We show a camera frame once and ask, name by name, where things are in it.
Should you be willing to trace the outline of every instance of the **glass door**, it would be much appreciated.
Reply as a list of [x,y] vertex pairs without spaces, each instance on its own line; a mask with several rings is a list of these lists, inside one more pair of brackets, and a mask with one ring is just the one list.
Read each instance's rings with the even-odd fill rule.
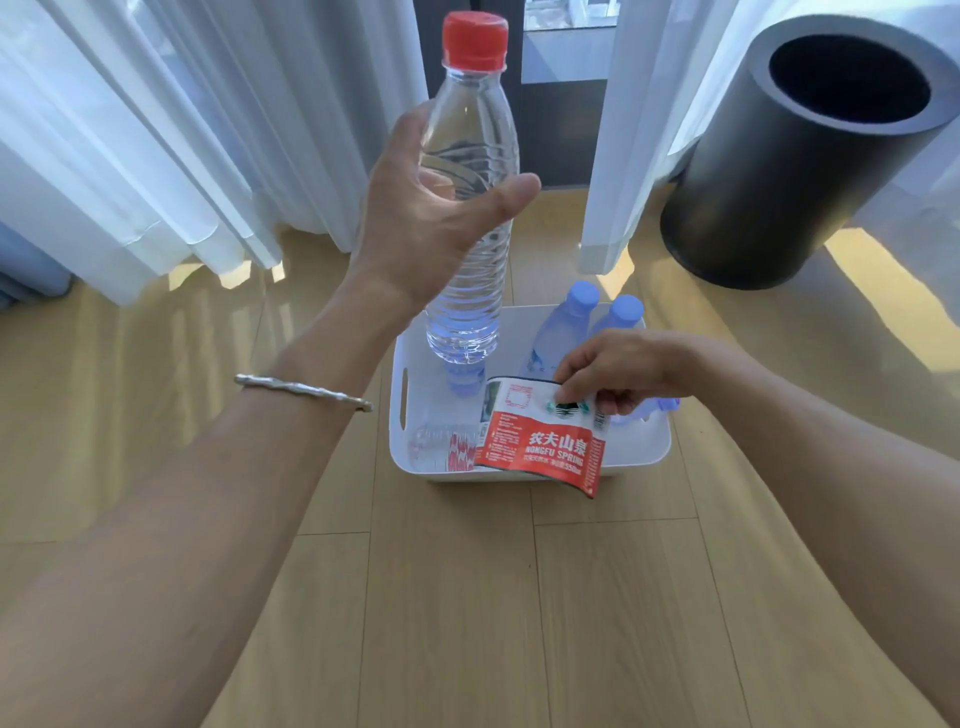
[[586,186],[620,0],[473,0],[510,22],[503,86],[520,165],[545,187]]

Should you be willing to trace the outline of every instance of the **black cylindrical bin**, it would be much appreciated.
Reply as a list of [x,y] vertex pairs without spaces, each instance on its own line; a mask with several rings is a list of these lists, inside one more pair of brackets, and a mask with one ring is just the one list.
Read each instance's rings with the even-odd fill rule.
[[958,114],[960,68],[922,38],[784,20],[751,43],[697,143],[660,218],[666,247],[712,283],[777,285]]

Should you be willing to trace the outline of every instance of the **metal bracelet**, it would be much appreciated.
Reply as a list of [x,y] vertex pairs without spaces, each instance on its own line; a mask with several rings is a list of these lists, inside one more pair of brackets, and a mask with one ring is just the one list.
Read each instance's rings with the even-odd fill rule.
[[253,376],[237,375],[233,378],[237,384],[244,387],[265,387],[267,389],[281,389],[284,392],[290,392],[294,395],[306,395],[323,400],[344,401],[355,404],[358,410],[363,412],[373,412],[373,405],[359,397],[351,397],[343,392],[331,392],[323,387],[311,387],[309,384],[301,384],[298,381],[283,381],[272,376]]

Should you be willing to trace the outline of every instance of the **right hand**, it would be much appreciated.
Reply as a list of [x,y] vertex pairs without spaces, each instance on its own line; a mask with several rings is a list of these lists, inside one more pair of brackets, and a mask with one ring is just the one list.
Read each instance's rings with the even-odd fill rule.
[[396,122],[371,174],[345,281],[366,281],[365,291],[384,295],[384,314],[404,320],[404,327],[444,290],[477,240],[540,192],[540,178],[527,173],[455,200],[450,179],[420,167],[429,116],[429,103],[421,104]]
[[629,415],[651,397],[687,397],[686,370],[700,337],[677,331],[608,328],[570,352],[557,368],[567,403],[597,393],[597,407]]

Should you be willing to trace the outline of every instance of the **peeled label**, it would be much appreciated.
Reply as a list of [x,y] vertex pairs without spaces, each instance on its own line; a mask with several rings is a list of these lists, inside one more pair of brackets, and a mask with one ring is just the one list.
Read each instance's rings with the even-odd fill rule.
[[552,381],[496,376],[487,382],[476,465],[533,473],[596,496],[609,426],[590,398],[557,404]]

